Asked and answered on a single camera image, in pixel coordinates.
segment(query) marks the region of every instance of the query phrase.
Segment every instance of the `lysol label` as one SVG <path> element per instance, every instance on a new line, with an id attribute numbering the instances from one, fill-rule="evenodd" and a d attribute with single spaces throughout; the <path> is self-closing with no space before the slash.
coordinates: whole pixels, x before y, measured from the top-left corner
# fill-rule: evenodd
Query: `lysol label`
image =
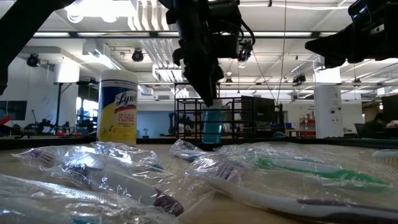
<path id="1" fill-rule="evenodd" d="M 99 94 L 99 141 L 126 142 L 136 139 L 137 83 L 102 80 Z"/>

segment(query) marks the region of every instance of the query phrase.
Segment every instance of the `wooden table surface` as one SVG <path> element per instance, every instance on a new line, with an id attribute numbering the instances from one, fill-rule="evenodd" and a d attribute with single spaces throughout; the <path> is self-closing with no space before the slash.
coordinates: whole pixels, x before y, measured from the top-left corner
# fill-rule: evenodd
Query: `wooden table surface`
<path id="1" fill-rule="evenodd" d="M 326 151 L 330 151 L 336 154 L 341 154 L 347 157 L 358 158 L 358 153 L 366 150 L 365 148 L 358 147 L 344 147 L 344 146 L 331 146 L 331 145 L 312 145 L 320 147 Z M 182 171 L 187 165 L 188 161 L 181 158 L 175 157 L 169 151 L 170 145 L 137 145 L 136 147 L 141 149 L 153 150 L 158 155 L 159 163 L 164 167 L 165 170 L 173 172 L 175 174 Z M 67 181 L 54 179 L 47 177 L 43 172 L 30 169 L 30 167 L 24 166 L 19 162 L 18 159 L 10 156 L 10 153 L 18 153 L 23 150 L 13 151 L 0 151 L 0 174 L 11 175 L 30 180 L 39 180 L 43 182 L 50 182 L 60 185 L 66 185 L 73 187 L 72 184 Z M 243 203 L 234 201 L 227 196 L 217 193 L 211 200 L 211 208 L 199 217 L 189 219 L 189 222 L 185 223 L 225 223 L 225 224 L 242 224 L 242 223 L 308 223 L 308 221 L 296 220 L 294 218 L 287 218 L 275 213 L 261 210 L 259 208 L 251 207 Z"/>

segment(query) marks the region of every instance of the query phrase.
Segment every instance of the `plastic wrapper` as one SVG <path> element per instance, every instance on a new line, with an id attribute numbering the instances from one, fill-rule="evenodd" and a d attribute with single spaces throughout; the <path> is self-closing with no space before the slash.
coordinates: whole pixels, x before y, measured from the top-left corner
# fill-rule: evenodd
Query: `plastic wrapper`
<path id="1" fill-rule="evenodd" d="M 224 154 L 200 156 L 185 175 L 205 180 L 236 200 L 277 212 L 330 222 L 398 221 L 398 188 L 384 183 L 259 168 L 241 156 Z"/>
<path id="2" fill-rule="evenodd" d="M 181 215 L 202 202 L 211 188 L 202 181 L 155 168 L 147 161 L 92 153 L 95 148 L 51 146 L 31 149 L 13 156 L 28 166 L 38 167 L 52 177 L 67 179 L 95 192 L 111 192 Z"/>
<path id="3" fill-rule="evenodd" d="M 205 152 L 193 144 L 186 142 L 184 140 L 177 140 L 172 147 L 170 148 L 170 152 L 175 156 L 178 156 L 182 159 L 188 161 L 194 161 L 199 156 L 209 154 L 211 152 Z"/>
<path id="4" fill-rule="evenodd" d="M 0 223 L 179 223 L 127 197 L 0 175 Z"/>
<path id="5" fill-rule="evenodd" d="M 368 149 L 360 152 L 359 158 L 365 161 L 374 162 L 377 164 L 384 164 L 398 169 L 397 149 L 385 149 L 380 151 Z"/>
<path id="6" fill-rule="evenodd" d="M 163 169 L 163 167 L 158 163 L 157 156 L 154 151 L 138 149 L 136 147 L 114 142 L 93 142 L 91 143 L 91 146 L 97 153 L 128 159 L 136 163 L 147 164 L 158 169 Z"/>
<path id="7" fill-rule="evenodd" d="M 290 142 L 222 146 L 218 153 L 265 170 L 289 170 L 326 179 L 398 185 L 398 170 Z"/>

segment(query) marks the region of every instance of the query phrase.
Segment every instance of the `pillar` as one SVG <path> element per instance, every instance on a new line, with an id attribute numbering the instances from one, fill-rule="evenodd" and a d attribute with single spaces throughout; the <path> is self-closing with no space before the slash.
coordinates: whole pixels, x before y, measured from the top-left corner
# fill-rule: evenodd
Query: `pillar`
<path id="1" fill-rule="evenodd" d="M 76 98 L 78 96 L 78 85 L 68 83 L 79 80 L 80 68 L 77 63 L 62 63 L 55 65 L 56 82 L 65 83 L 62 85 L 60 99 L 60 117 L 58 125 L 61 126 L 67 121 L 69 125 L 75 125 L 76 121 Z"/>
<path id="2" fill-rule="evenodd" d="M 340 68 L 322 70 L 314 66 L 314 82 L 341 83 Z M 317 138 L 343 137 L 344 127 L 341 113 L 340 86 L 316 85 L 314 98 Z"/>

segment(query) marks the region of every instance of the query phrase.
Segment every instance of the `person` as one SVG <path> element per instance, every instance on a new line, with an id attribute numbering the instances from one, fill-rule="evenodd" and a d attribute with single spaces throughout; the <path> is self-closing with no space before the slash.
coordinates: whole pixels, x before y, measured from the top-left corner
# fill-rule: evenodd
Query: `person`
<path id="1" fill-rule="evenodd" d="M 385 138 L 383 135 L 383 128 L 386 126 L 386 123 L 383 120 L 383 114 L 378 113 L 372 121 L 368 121 L 365 123 L 361 130 L 362 138 L 374 138 L 374 139 L 383 139 Z"/>

